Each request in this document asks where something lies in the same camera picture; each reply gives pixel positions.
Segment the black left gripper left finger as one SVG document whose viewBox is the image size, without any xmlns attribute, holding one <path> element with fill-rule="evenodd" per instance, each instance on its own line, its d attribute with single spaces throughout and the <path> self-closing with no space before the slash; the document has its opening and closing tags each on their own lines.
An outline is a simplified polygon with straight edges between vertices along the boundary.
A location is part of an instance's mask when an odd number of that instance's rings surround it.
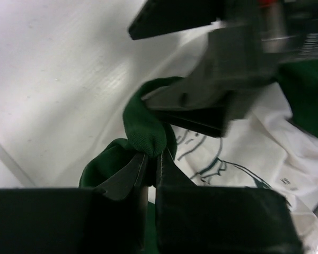
<svg viewBox="0 0 318 254">
<path fill-rule="evenodd" d="M 148 157 L 92 188 L 0 189 L 0 253 L 138 253 Z"/>
</svg>

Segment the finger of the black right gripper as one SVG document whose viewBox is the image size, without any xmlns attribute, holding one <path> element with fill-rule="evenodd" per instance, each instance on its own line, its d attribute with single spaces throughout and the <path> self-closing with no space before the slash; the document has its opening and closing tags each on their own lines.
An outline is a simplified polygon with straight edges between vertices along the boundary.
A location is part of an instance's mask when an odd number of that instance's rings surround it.
<svg viewBox="0 0 318 254">
<path fill-rule="evenodd" d="M 224 1 L 146 1 L 128 28 L 133 40 L 194 29 L 222 19 Z"/>
<path fill-rule="evenodd" d="M 208 45 L 185 78 L 156 90 L 144 102 L 160 120 L 211 137 L 223 137 L 243 118 L 274 71 L 251 25 L 208 33 Z"/>
</svg>

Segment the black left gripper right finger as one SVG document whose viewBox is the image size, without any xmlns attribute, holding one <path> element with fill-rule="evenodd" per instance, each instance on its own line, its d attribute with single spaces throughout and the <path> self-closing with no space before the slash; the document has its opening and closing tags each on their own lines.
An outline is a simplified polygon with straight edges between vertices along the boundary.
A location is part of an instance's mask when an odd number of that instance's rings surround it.
<svg viewBox="0 0 318 254">
<path fill-rule="evenodd" d="M 304 253 L 286 199 L 270 189 L 203 187 L 157 158 L 156 232 L 160 253 Z"/>
</svg>

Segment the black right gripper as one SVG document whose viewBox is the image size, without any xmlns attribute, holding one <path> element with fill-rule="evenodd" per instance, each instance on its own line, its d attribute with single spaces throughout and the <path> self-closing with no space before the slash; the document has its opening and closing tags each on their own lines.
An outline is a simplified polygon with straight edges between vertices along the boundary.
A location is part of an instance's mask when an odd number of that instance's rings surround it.
<svg viewBox="0 0 318 254">
<path fill-rule="evenodd" d="M 261 42 L 283 62 L 318 59 L 318 1 L 258 1 Z"/>
</svg>

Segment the white and green t shirt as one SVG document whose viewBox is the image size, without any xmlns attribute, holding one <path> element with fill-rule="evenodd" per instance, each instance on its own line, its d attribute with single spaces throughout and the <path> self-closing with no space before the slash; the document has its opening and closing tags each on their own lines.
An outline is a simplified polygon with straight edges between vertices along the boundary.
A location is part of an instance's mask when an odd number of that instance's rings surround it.
<svg viewBox="0 0 318 254">
<path fill-rule="evenodd" d="M 318 60 L 283 65 L 246 120 L 225 138 L 173 128 L 154 117 L 141 96 L 176 81 L 145 83 L 124 113 L 125 138 L 113 140 L 90 161 L 81 187 L 95 187 L 138 151 L 154 157 L 168 148 L 177 166 L 201 186 L 275 189 L 297 209 L 297 197 L 318 188 Z"/>
</svg>

